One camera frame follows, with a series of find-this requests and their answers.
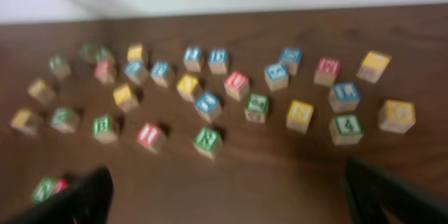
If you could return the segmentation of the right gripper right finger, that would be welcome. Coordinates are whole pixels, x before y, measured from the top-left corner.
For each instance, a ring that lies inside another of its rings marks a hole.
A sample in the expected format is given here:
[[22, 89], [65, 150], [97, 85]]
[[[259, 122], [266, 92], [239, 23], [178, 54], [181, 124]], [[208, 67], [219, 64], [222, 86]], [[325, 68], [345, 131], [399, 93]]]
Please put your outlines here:
[[353, 223], [388, 223], [387, 209], [404, 223], [446, 223], [447, 200], [359, 157], [344, 168], [344, 194]]

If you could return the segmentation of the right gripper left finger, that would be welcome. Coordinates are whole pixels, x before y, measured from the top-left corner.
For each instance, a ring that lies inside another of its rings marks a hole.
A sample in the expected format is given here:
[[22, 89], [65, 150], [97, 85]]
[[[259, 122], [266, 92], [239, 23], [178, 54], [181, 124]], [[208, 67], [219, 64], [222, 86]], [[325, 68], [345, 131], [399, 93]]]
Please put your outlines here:
[[111, 173], [107, 167], [101, 166], [77, 178], [62, 192], [6, 222], [7, 224], [105, 224], [111, 207], [113, 190]]

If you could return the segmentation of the red E block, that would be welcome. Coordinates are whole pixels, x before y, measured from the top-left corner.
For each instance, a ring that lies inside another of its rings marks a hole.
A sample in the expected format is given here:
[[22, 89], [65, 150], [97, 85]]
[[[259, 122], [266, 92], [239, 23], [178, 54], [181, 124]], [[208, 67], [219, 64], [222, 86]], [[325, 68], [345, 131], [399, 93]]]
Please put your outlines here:
[[67, 189], [69, 187], [69, 181], [66, 178], [59, 178], [55, 182], [55, 186], [53, 188], [53, 194], [56, 195], [61, 191]]

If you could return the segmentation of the green N block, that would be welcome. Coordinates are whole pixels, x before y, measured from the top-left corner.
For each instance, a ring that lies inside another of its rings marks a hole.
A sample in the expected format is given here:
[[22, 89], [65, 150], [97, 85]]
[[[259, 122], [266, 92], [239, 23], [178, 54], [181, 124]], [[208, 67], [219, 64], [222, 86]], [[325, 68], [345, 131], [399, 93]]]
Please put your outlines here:
[[43, 177], [31, 195], [32, 202], [40, 203], [47, 200], [53, 194], [56, 182], [53, 178]]

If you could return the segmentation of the green R block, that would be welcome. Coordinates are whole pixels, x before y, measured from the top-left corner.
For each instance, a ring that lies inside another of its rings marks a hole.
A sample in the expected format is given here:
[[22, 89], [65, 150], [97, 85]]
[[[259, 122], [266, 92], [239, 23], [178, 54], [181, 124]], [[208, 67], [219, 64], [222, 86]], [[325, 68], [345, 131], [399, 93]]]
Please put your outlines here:
[[218, 131], [203, 127], [193, 140], [193, 146], [202, 155], [214, 160], [220, 152], [223, 141]]

